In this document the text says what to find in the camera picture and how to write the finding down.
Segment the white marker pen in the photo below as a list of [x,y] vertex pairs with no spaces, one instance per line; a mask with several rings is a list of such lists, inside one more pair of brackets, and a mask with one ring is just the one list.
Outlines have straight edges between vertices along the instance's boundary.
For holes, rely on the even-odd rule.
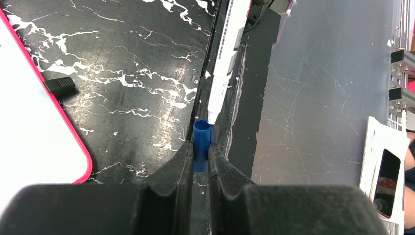
[[208,101],[207,122],[210,125],[216,123],[222,110],[251,4],[250,0],[231,0],[228,4]]

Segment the blue marker cap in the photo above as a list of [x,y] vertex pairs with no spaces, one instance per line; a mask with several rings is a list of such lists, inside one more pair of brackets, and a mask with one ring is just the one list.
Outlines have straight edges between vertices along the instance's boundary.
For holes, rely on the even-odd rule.
[[213,129],[207,120],[198,120],[193,125],[193,169],[205,172],[208,168],[208,149],[213,142]]

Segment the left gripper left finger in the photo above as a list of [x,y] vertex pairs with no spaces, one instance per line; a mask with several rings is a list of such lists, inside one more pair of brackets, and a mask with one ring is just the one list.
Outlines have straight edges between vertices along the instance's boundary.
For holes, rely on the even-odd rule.
[[193,145],[138,183],[33,185],[0,219],[3,235],[187,235]]

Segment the pink framed whiteboard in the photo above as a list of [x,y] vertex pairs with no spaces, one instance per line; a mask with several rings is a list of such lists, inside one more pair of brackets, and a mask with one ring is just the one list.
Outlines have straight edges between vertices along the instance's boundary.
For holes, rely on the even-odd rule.
[[0,209],[24,187],[81,184],[92,158],[45,86],[9,19],[0,16]]

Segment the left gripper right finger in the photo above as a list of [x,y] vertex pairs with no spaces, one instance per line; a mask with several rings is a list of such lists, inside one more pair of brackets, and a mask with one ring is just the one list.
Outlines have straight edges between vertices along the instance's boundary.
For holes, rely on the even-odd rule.
[[384,235],[363,192],[350,186],[258,185],[229,163],[217,145],[208,151],[214,235]]

